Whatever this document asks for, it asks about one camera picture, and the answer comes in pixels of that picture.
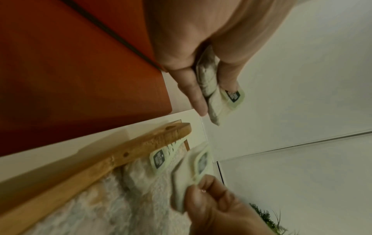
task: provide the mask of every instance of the hand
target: hand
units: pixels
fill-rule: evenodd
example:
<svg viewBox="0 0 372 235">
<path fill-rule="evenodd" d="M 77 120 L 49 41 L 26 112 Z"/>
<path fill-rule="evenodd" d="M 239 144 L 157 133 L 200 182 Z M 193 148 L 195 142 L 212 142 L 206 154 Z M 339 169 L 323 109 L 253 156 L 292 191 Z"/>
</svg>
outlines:
<svg viewBox="0 0 372 235">
<path fill-rule="evenodd" d="M 217 80 L 225 90 L 238 89 L 245 63 L 264 45 L 296 0 L 143 0 L 146 26 L 155 58 L 178 83 L 195 110 L 207 103 L 191 69 L 202 43 L 220 58 Z"/>
<path fill-rule="evenodd" d="M 190 234 L 274 235 L 256 211 L 240 202 L 214 176 L 188 187 L 184 201 L 192 222 Z"/>
</svg>

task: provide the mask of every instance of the fingernail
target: fingernail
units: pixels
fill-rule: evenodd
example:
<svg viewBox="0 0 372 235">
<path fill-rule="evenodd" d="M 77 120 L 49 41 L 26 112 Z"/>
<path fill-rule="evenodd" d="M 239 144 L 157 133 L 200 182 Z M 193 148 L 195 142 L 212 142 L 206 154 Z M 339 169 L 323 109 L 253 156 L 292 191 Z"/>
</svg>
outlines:
<svg viewBox="0 0 372 235">
<path fill-rule="evenodd" d="M 193 203 L 196 209 L 200 209 L 203 205 L 203 196 L 200 189 L 194 190 L 192 194 Z"/>
</svg>

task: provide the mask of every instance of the wall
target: wall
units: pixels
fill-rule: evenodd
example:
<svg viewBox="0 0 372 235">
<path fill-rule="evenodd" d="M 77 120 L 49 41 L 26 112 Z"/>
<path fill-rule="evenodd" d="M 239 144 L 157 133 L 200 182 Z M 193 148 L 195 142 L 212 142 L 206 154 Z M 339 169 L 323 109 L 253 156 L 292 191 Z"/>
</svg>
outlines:
<svg viewBox="0 0 372 235">
<path fill-rule="evenodd" d="M 371 234 L 371 134 L 222 161 L 220 168 L 233 192 L 272 216 L 281 212 L 290 231 Z"/>
<path fill-rule="evenodd" d="M 372 129 L 372 1 L 297 5 L 243 69 L 245 103 L 217 127 L 215 159 Z"/>
</svg>

